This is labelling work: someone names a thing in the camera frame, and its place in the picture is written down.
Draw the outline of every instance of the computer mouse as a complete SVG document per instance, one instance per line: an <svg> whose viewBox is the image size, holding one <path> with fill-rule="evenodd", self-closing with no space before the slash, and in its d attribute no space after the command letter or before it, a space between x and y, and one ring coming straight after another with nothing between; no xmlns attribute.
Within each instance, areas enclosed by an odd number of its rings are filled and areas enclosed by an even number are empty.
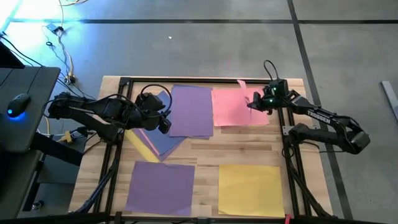
<svg viewBox="0 0 398 224"><path fill-rule="evenodd" d="M15 118L18 117L20 114L22 114L26 106L30 102L30 95L27 93L21 93L20 95L17 95L10 101L8 104L7 108L7 114L8 116Z"/></svg>

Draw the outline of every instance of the blue paper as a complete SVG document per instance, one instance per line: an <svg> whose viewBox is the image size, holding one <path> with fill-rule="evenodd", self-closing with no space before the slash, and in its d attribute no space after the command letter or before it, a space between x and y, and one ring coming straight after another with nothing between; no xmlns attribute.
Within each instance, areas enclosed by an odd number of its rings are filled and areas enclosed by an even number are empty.
<svg viewBox="0 0 398 224"><path fill-rule="evenodd" d="M162 100L163 104L166 105L165 109L161 110L165 111L170 104L170 98L168 94L165 91L162 91L157 95L157 97L159 97L159 99ZM145 135L148 137L149 141L155 146L160 156L165 154L168 150L172 149L174 146L180 144L185 139L185 137L170 137L169 134L163 134L158 129L155 129L153 131L147 131L143 129L143 131Z"/></svg>

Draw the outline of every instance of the black desk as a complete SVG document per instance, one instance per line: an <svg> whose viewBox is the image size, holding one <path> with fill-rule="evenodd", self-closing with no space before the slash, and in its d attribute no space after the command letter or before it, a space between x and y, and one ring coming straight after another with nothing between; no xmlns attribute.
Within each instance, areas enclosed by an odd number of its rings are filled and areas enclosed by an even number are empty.
<svg viewBox="0 0 398 224"><path fill-rule="evenodd" d="M26 67L0 68L0 141L2 147L13 151L28 150L42 118L42 106L49 100L59 68ZM10 121L6 108L10 100L20 93L29 94L30 103L21 119ZM31 178L42 153L27 151L23 154L0 154L0 220L15 218L24 201Z"/></svg>

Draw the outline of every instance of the purple paper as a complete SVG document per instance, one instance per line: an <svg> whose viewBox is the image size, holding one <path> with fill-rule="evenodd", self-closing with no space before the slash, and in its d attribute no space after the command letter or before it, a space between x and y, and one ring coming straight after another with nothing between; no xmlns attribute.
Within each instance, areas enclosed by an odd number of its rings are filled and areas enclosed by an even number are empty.
<svg viewBox="0 0 398 224"><path fill-rule="evenodd" d="M150 146L149 142L147 141L147 139L144 137L144 135L142 134L142 132L140 132L139 130L134 129L133 132L137 135L137 137L142 141L142 143L144 143L149 149L150 151L156 156L156 158L160 161L163 162L163 160L165 160L176 148L178 148L178 146L182 143L182 141L180 143L178 143L177 145L175 145L173 148L169 149L166 153L164 153L163 155L157 155L155 150Z"/></svg>
<svg viewBox="0 0 398 224"><path fill-rule="evenodd" d="M165 108L170 105L170 98L165 91L162 91L157 96L160 100L162 100L163 104L166 106ZM171 111L168 118L171 119L173 115L174 113L173 111ZM174 146L179 145L185 139L185 137L170 137L169 133L163 134L158 129L155 129L153 131L147 131L143 129L142 131L145 133L150 143L154 146L153 150L157 151L160 156L165 154Z"/></svg>
<svg viewBox="0 0 398 224"><path fill-rule="evenodd" d="M190 216L194 175L194 166L137 161L126 210Z"/></svg>
<svg viewBox="0 0 398 224"><path fill-rule="evenodd" d="M212 136L211 88L174 85L170 136Z"/></svg>

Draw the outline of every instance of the pink paper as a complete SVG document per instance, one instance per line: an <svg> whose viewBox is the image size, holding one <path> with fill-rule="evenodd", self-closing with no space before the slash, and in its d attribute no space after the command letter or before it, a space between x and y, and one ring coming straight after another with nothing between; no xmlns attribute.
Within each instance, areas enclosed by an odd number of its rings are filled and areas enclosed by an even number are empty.
<svg viewBox="0 0 398 224"><path fill-rule="evenodd" d="M159 151L156 149L156 147L152 144L152 142L149 140L148 136L145 134L145 132L140 128L139 132L141 133L141 136L145 138L146 142L150 145L150 147L155 151L156 155L160 155Z"/></svg>
<svg viewBox="0 0 398 224"><path fill-rule="evenodd" d="M266 113L249 110L246 106L253 100L253 93L259 88L246 88L244 81L238 80L240 88L226 90L212 90L214 125L219 126L244 126L269 124Z"/></svg>

